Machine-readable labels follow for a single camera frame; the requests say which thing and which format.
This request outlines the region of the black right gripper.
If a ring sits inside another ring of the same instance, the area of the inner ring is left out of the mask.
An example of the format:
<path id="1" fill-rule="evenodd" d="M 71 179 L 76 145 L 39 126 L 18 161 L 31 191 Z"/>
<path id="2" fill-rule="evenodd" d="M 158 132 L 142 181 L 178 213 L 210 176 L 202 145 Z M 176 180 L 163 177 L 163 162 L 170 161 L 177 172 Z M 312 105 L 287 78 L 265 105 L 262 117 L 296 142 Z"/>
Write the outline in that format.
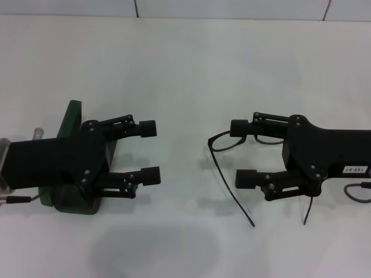
<path id="1" fill-rule="evenodd" d="M 319 195 L 322 183 L 331 178 L 370 178 L 370 130 L 323 129 L 302 115 L 255 112 L 251 122 L 231 121 L 231 137 L 248 135 L 285 138 L 285 167 L 297 170 L 267 173 L 238 169 L 235 187 L 258 186 L 266 201 Z"/>

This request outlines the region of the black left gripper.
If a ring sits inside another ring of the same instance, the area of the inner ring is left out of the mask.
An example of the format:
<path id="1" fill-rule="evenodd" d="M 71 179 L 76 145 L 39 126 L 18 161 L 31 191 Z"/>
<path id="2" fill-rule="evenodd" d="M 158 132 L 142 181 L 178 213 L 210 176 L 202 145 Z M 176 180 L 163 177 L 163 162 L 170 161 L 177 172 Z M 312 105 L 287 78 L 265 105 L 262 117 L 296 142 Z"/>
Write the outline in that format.
<path id="1" fill-rule="evenodd" d="M 107 167 L 110 120 L 90 120 L 64 138 L 12 142 L 8 148 L 11 190 L 72 185 L 85 199 L 103 195 L 96 180 Z"/>

